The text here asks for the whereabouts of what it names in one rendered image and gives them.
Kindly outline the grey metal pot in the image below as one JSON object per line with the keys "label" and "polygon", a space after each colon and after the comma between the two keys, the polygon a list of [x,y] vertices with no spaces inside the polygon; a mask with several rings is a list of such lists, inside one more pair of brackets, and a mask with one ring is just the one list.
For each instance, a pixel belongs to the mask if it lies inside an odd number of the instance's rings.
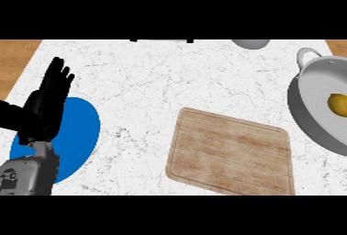
{"label": "grey metal pot", "polygon": [[330,94],[347,95],[347,58],[321,56],[314,49],[301,48],[296,64],[299,71],[287,89],[289,113],[311,140],[347,156],[347,117],[327,106]]}

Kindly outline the yellow lemon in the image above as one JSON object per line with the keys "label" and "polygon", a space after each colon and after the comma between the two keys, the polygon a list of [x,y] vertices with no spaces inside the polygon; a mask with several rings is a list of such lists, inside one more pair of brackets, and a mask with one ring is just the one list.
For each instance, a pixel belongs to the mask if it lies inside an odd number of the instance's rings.
{"label": "yellow lemon", "polygon": [[327,107],[337,116],[347,118],[347,95],[330,94],[327,98]]}

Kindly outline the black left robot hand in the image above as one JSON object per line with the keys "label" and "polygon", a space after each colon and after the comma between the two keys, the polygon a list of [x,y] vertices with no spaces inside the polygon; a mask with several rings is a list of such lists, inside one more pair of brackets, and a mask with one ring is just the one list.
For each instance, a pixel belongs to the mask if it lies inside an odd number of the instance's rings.
{"label": "black left robot hand", "polygon": [[47,67],[39,89],[29,94],[24,105],[14,106],[0,100],[0,128],[17,132],[20,145],[50,141],[55,137],[72,80],[70,69],[55,57]]}

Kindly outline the wooden cutting board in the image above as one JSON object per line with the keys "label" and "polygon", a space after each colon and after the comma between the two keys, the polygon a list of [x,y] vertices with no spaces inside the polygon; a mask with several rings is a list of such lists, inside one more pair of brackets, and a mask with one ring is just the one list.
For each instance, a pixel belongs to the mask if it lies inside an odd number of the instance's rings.
{"label": "wooden cutting board", "polygon": [[184,107],[165,174],[227,195],[292,195],[289,134],[277,127]]}

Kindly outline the grey rounded object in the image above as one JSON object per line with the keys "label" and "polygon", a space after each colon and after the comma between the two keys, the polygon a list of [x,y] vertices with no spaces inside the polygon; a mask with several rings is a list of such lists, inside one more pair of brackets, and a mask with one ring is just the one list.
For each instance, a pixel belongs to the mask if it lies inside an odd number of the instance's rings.
{"label": "grey rounded object", "polygon": [[233,39],[234,44],[246,50],[258,50],[268,44],[267,39]]}

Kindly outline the blue round plate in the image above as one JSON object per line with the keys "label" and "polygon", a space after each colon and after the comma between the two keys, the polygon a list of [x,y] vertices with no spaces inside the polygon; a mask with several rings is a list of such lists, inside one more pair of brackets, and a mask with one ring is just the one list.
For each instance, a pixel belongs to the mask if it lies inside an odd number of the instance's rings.
{"label": "blue round plate", "polygon": [[67,97],[61,113],[58,133],[51,140],[58,156],[55,183],[63,181],[89,158],[100,132],[100,119],[91,103]]}

